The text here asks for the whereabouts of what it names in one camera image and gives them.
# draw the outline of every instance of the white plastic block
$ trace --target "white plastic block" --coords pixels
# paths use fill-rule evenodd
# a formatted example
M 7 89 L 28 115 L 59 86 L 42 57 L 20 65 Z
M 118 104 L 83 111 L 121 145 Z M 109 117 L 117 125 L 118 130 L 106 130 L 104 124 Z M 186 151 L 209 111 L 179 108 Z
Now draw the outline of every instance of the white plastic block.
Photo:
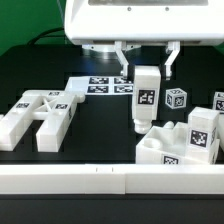
M 180 88 L 167 89 L 165 103 L 172 109 L 185 108 L 187 103 L 187 93 Z
M 223 92 L 215 92 L 212 109 L 218 110 L 220 113 L 224 113 L 224 93 Z
M 224 151 L 224 115 L 219 115 L 218 122 L 218 138 L 220 139 L 220 146 Z
M 94 166 L 86 174 L 86 194 L 125 194 L 125 174 L 116 171 L 111 165 Z
M 219 112 L 196 107 L 188 117 L 186 156 L 210 162 L 216 151 Z
M 156 66 L 136 66 L 132 97 L 135 131 L 146 134 L 156 119 L 161 75 Z
M 138 143 L 136 164 L 211 164 L 216 161 L 219 148 L 216 137 L 210 151 L 187 154 L 188 125 L 179 122 L 172 128 L 171 123 L 164 127 L 153 126 Z
M 59 150 L 75 114 L 77 104 L 74 98 L 74 96 L 59 96 L 57 98 L 57 103 L 36 134 L 39 152 L 57 152 Z
M 29 90 L 0 120 L 0 150 L 12 151 L 33 120 L 45 120 L 37 132 L 38 151 L 57 152 L 83 92 Z
M 32 123 L 32 111 L 42 103 L 40 96 L 23 96 L 0 120 L 0 150 L 12 151 Z

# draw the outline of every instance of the marker cube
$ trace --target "marker cube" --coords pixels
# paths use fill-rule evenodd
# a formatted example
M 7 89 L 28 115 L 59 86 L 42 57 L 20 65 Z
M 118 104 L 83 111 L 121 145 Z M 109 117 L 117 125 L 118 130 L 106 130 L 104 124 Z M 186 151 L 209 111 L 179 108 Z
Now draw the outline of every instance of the marker cube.
M 213 100 L 213 110 L 218 110 L 224 114 L 224 93 L 216 92 Z
M 172 109 L 185 108 L 187 102 L 187 93 L 180 89 L 166 90 L 166 105 Z
M 214 156 L 219 112 L 196 107 L 188 117 L 186 156 L 210 162 Z

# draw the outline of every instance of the green background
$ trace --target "green background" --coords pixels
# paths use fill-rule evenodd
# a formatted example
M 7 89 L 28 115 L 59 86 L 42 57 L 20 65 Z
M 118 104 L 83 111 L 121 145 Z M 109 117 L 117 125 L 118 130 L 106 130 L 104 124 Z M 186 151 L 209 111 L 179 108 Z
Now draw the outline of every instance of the green background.
M 66 0 L 60 2 L 64 10 Z M 62 26 L 57 0 L 0 0 L 0 55 L 43 31 Z M 64 39 L 44 38 L 38 43 L 62 44 Z M 224 45 L 216 48 L 224 53 Z

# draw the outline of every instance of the white block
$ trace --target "white block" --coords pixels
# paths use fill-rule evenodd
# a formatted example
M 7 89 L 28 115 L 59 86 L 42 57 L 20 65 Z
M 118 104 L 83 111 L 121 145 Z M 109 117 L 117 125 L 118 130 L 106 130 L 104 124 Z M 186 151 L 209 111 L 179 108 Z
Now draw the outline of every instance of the white block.
M 207 108 L 195 107 L 189 114 L 188 125 L 204 132 L 213 132 L 217 127 L 219 112 Z
M 156 119 L 161 75 L 156 66 L 136 66 L 132 97 L 135 131 L 146 134 Z
M 224 115 L 219 115 L 218 122 L 218 138 L 220 139 L 220 146 L 224 151 Z
M 188 125 L 178 122 L 153 126 L 136 146 L 136 164 L 211 164 L 216 161 L 219 140 L 214 138 L 209 151 L 194 149 L 187 145 Z
M 220 113 L 224 113 L 224 93 L 223 92 L 215 92 L 212 109 L 218 110 Z
M 12 151 L 32 123 L 32 111 L 42 103 L 40 96 L 23 96 L 0 120 L 0 150 Z
M 185 108 L 187 103 L 187 93 L 180 88 L 167 89 L 165 103 L 172 109 Z
M 59 96 L 37 132 L 39 152 L 58 152 L 76 110 L 75 97 Z
M 219 112 L 196 107 L 188 117 L 186 156 L 210 162 L 216 151 Z

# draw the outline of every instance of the white plastic piece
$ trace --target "white plastic piece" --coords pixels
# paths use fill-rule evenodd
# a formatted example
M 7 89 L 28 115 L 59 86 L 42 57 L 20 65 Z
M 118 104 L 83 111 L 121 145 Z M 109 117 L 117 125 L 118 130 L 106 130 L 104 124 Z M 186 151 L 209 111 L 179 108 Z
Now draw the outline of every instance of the white plastic piece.
M 32 123 L 32 112 L 41 106 L 40 96 L 23 96 L 0 121 L 0 150 L 12 151 Z
M 218 138 L 220 139 L 220 146 L 224 151 L 224 115 L 219 115 L 218 122 Z
M 30 90 L 0 120 L 0 150 L 12 151 L 33 120 L 45 120 L 37 132 L 38 151 L 57 152 L 83 92 Z
M 188 117 L 186 156 L 210 162 L 216 149 L 219 112 L 196 107 Z
M 187 103 L 187 93 L 180 88 L 167 89 L 165 103 L 172 109 L 185 108 Z
M 153 126 L 152 129 L 136 146 L 136 164 L 211 164 L 216 160 L 219 140 L 216 140 L 215 150 L 210 161 L 197 157 L 185 156 L 188 125 L 177 123 L 172 128 Z
M 96 168 L 107 165 L 0 165 L 0 194 L 87 194 Z M 223 165 L 108 165 L 114 178 L 95 178 L 103 182 L 102 192 L 110 194 L 224 194 Z M 117 181 L 116 175 L 123 175 Z
M 166 49 L 167 53 L 171 53 L 169 58 L 167 59 L 166 66 L 166 79 L 169 80 L 172 75 L 171 66 L 175 61 L 177 55 L 180 52 L 180 41 L 170 41 L 168 42 L 168 46 Z
M 215 92 L 212 109 L 218 110 L 220 113 L 224 113 L 224 93 L 223 92 Z
M 218 155 L 219 112 L 196 107 L 189 123 L 152 127 L 136 146 L 137 164 L 212 164 Z
M 132 97 L 135 131 L 146 134 L 156 119 L 161 75 L 156 66 L 136 66 Z

